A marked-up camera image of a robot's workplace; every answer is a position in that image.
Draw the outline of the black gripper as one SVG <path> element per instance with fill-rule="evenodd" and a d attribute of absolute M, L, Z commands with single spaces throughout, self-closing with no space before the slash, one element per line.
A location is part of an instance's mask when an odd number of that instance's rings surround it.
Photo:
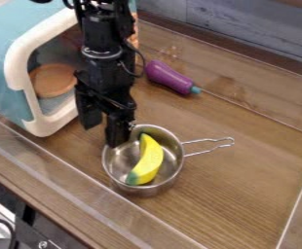
<path fill-rule="evenodd" d="M 126 142 L 133 122 L 134 101 L 129 88 L 134 78 L 134 52 L 118 49 L 97 53 L 81 49 L 85 68 L 76 70 L 74 105 L 84 129 L 101 124 L 106 116 L 105 140 L 110 148 Z"/>

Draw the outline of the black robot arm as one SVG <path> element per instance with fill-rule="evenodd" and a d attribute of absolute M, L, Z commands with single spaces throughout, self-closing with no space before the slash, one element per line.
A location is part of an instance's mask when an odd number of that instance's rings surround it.
<path fill-rule="evenodd" d="M 105 124 L 105 143 L 126 142 L 136 103 L 129 95 L 134 78 L 134 48 L 128 41 L 134 19 L 128 0 L 62 0 L 74 11 L 86 66 L 74 71 L 74 104 L 84 128 Z"/>

